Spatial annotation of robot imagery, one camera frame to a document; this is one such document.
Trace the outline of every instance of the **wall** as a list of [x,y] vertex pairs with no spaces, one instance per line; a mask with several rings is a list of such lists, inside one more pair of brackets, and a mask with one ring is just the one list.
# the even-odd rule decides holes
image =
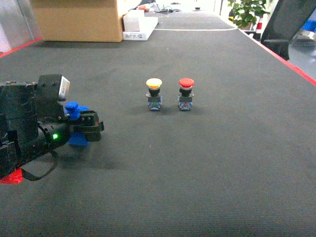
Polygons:
[[0,0],[0,51],[40,37],[29,0]]

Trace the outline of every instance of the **red table edge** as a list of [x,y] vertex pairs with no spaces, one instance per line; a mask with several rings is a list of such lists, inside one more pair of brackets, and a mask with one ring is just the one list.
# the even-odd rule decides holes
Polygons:
[[309,76],[307,73],[305,73],[302,69],[300,69],[299,67],[294,66],[293,64],[291,64],[290,62],[286,61],[285,59],[283,59],[282,57],[280,57],[279,55],[277,55],[276,53],[274,53],[272,50],[268,49],[267,47],[265,47],[263,44],[261,44],[260,42],[258,42],[257,40],[255,40],[254,38],[250,37],[252,39],[252,41],[254,41],[256,44],[258,44],[260,47],[262,47],[264,50],[266,50],[268,53],[270,53],[273,57],[275,57],[276,59],[278,59],[279,61],[281,61],[283,64],[285,64],[286,66],[288,66],[290,69],[292,69],[294,72],[296,72],[297,74],[299,74],[300,76],[302,76],[303,78],[305,78],[308,82],[310,82],[311,84],[313,84],[314,86],[316,86],[316,80],[314,78],[312,78],[311,76]]
[[0,58],[3,58],[4,56],[7,56],[7,55],[9,55],[9,54],[12,54],[12,53],[14,53],[14,52],[16,52],[16,51],[18,51],[18,50],[20,50],[20,49],[22,49],[22,48],[25,48],[25,47],[31,45],[32,43],[35,43],[35,42],[37,42],[37,41],[40,41],[41,39],[42,39],[42,38],[39,37],[39,38],[37,38],[37,39],[35,39],[35,40],[32,40],[32,41],[30,41],[30,42],[28,42],[28,43],[25,43],[25,44],[23,44],[23,45],[21,45],[21,46],[19,46],[19,47],[16,47],[16,48],[14,48],[14,49],[12,49],[12,50],[10,50],[10,51],[8,51],[8,52],[2,53],[2,54],[0,54]]

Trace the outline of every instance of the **potted plant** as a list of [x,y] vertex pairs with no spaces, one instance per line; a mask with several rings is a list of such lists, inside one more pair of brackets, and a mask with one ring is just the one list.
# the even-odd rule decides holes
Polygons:
[[266,11],[267,0],[228,0],[233,6],[233,23],[242,30],[249,30],[251,23],[256,24],[257,17],[262,18]]

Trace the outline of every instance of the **black cable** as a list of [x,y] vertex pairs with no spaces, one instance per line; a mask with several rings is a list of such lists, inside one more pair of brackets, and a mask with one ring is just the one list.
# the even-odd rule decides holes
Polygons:
[[50,174],[58,165],[57,152],[51,151],[50,153],[54,159],[54,164],[45,174],[43,174],[41,176],[35,176],[35,175],[31,174],[30,172],[27,172],[26,170],[22,169],[23,178],[26,178],[27,180],[30,180],[30,181],[37,181],[37,180],[40,180],[40,179],[46,177],[48,174]]

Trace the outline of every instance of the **black mat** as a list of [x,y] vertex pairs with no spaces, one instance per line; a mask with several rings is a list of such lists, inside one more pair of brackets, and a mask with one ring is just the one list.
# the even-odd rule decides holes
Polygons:
[[[1,185],[0,236],[316,235],[315,87],[239,30],[38,42],[0,69],[0,81],[63,74],[69,101],[106,130],[86,149],[59,148],[47,178]],[[154,77],[160,112],[147,110]],[[177,108],[184,77],[196,81],[190,112]]]

